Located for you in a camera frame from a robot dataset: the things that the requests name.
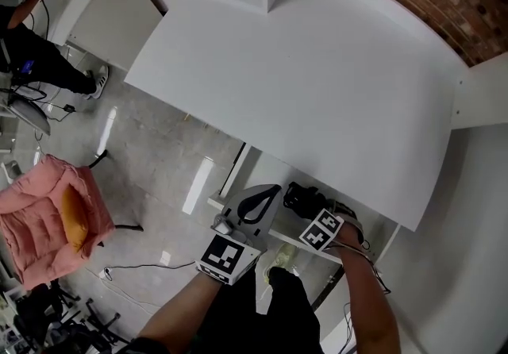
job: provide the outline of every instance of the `white tabletop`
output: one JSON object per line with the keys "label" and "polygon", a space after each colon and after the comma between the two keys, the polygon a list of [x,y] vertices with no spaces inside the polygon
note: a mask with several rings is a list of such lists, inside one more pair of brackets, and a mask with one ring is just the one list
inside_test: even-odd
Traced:
{"label": "white tabletop", "polygon": [[399,4],[365,1],[173,0],[126,82],[416,229],[467,67]]}

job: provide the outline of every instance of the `black cable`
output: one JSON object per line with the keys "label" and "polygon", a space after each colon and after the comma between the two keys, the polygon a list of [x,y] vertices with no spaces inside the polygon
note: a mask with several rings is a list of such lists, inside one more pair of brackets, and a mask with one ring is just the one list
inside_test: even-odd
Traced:
{"label": "black cable", "polygon": [[62,107],[62,106],[58,106],[57,104],[53,104],[51,102],[42,102],[41,100],[31,100],[32,102],[37,102],[37,103],[40,103],[40,104],[51,104],[53,107],[56,107],[58,109],[62,109],[62,110],[65,110],[65,107]]}
{"label": "black cable", "polygon": [[61,119],[54,118],[54,117],[49,117],[48,115],[46,115],[46,118],[47,118],[48,120],[62,122],[63,120],[65,120],[65,117],[67,117],[69,114],[72,114],[72,113],[74,113],[74,111],[69,111],[69,112],[68,112],[67,114],[65,114],[65,115],[64,115]]}
{"label": "black cable", "polygon": [[363,252],[361,252],[358,248],[352,247],[351,245],[344,244],[344,245],[331,245],[331,246],[329,246],[328,248],[325,248],[325,249],[331,249],[331,248],[346,248],[346,249],[351,249],[351,250],[353,250],[355,252],[358,252],[371,265],[372,271],[374,272],[374,276],[377,278],[378,282],[383,287],[383,293],[384,294],[390,294],[391,293],[391,290],[388,289],[388,287],[385,285],[385,283],[381,279],[381,276],[379,275],[378,270],[375,268],[374,263]]}
{"label": "black cable", "polygon": [[110,269],[114,268],[120,268],[120,269],[136,269],[141,267],[157,267],[157,268],[163,268],[163,269],[180,269],[183,267],[188,267],[189,265],[194,265],[194,261],[190,262],[188,264],[182,264],[178,265],[176,267],[166,267],[165,265],[159,265],[159,264],[142,264],[142,265],[133,265],[133,266],[113,266],[113,267],[104,267],[104,275],[106,276],[106,279],[109,281],[113,281],[113,277],[110,274]]}
{"label": "black cable", "polygon": [[37,141],[37,143],[39,144],[39,149],[40,149],[40,151],[42,152],[42,155],[46,155],[46,154],[45,154],[45,152],[44,152],[44,151],[43,151],[43,149],[42,149],[42,145],[40,145],[40,142],[39,142],[40,140],[42,140],[42,136],[43,136],[43,135],[44,135],[44,134],[42,133],[42,134],[40,135],[40,138],[37,138],[37,131],[36,131],[36,130],[33,130],[33,136],[35,137],[35,141]]}
{"label": "black cable", "polygon": [[[37,93],[41,94],[42,97],[39,97],[39,98],[30,98],[30,97],[26,97],[25,95],[23,94],[19,94],[19,93],[16,93],[17,90],[21,87],[26,87],[27,89],[30,89],[30,90],[33,90],[33,91],[36,91]],[[23,97],[25,100],[28,100],[29,102],[41,102],[40,100],[43,100],[45,98],[48,97],[48,95],[43,92],[42,90],[40,89],[36,89],[35,87],[31,87],[31,86],[28,86],[28,83],[26,85],[19,85],[16,87],[16,89],[12,90],[12,89],[0,89],[0,91],[2,93],[7,93],[7,94],[16,94],[17,96],[20,96],[20,97]]]}
{"label": "black cable", "polygon": [[344,345],[342,346],[341,350],[339,351],[339,354],[342,354],[342,352],[345,350],[345,348],[348,346],[349,344],[349,341],[351,341],[352,339],[352,326],[351,326],[351,314],[349,315],[349,318],[348,318],[348,315],[346,314],[346,306],[347,305],[351,305],[351,302],[347,302],[345,305],[344,305],[344,309],[343,309],[343,312],[344,312],[344,318],[346,319],[346,342],[344,343]]}

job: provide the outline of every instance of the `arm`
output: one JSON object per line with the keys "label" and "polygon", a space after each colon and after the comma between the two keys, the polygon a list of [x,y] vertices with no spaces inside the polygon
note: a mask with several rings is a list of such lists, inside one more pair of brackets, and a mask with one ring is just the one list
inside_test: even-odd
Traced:
{"label": "arm", "polygon": [[197,274],[152,316],[138,337],[159,341],[171,354],[184,353],[221,286],[208,275]]}
{"label": "arm", "polygon": [[14,29],[20,25],[32,13],[38,2],[39,0],[24,0],[17,6],[10,18],[7,29]]}
{"label": "arm", "polygon": [[[344,225],[338,240],[361,250],[356,229]],[[346,248],[335,248],[340,254],[349,285],[351,320],[359,354],[399,354],[398,327],[369,262]]]}
{"label": "arm", "polygon": [[12,17],[10,18],[7,29],[14,29],[20,25],[35,8],[39,0],[24,0],[19,6],[16,7]]}

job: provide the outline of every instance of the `wrist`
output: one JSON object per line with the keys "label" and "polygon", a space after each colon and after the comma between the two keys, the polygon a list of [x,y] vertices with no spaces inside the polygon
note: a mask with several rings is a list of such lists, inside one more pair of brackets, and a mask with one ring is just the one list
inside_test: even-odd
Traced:
{"label": "wrist", "polygon": [[335,236],[335,241],[342,244],[349,245],[350,247],[361,249],[361,244],[358,241],[358,230],[354,225],[344,223],[341,230]]}

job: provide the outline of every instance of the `desk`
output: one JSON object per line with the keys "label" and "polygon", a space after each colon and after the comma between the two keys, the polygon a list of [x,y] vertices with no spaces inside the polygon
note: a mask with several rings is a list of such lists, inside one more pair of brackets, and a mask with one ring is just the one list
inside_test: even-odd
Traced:
{"label": "desk", "polygon": [[[128,71],[162,15],[150,0],[44,0],[48,40],[70,44]],[[42,3],[33,11],[34,31],[47,28]],[[32,20],[25,21],[29,28]]]}
{"label": "desk", "polygon": [[434,31],[393,0],[170,4],[127,83],[417,228],[468,69]]}

